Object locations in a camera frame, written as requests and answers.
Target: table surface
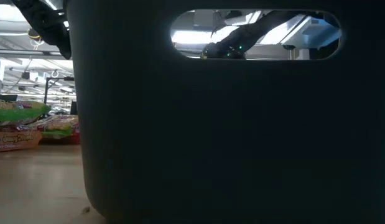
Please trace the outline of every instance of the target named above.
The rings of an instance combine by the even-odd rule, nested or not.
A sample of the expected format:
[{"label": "table surface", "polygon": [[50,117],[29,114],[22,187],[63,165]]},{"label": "table surface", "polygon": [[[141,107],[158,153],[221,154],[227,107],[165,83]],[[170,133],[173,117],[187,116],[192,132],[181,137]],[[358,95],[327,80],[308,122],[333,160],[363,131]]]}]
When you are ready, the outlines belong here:
[{"label": "table surface", "polygon": [[0,223],[106,223],[87,207],[80,146],[0,152]]}]

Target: cable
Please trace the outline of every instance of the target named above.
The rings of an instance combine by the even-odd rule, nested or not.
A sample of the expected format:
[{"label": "cable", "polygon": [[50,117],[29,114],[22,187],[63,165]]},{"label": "cable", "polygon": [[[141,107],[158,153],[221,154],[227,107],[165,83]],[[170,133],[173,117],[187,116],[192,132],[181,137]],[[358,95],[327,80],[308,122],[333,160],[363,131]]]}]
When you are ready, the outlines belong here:
[{"label": "cable", "polygon": [[[37,48],[39,47],[40,45],[36,45],[34,48],[33,48],[33,50],[37,50]],[[25,67],[25,69],[24,69],[24,72],[23,73],[25,73],[26,72],[26,70],[29,68],[29,65],[32,63],[32,56],[29,56],[29,61],[28,61],[28,64],[26,65],[26,67]],[[15,86],[17,86],[17,84],[19,83],[19,81],[22,79],[22,77],[20,77],[19,79],[18,79],[18,81],[10,88],[10,89],[8,89],[5,93],[9,93]]]}]

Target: metal beam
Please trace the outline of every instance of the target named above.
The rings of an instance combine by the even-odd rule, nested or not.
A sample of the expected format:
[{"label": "metal beam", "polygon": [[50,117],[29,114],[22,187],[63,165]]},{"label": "metal beam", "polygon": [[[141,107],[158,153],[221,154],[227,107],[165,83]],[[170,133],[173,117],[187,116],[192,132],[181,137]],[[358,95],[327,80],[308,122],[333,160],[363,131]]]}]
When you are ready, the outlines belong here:
[{"label": "metal beam", "polygon": [[0,57],[9,58],[29,58],[33,56],[33,59],[55,59],[66,60],[60,52],[51,52],[43,50],[6,50],[0,49]]}]

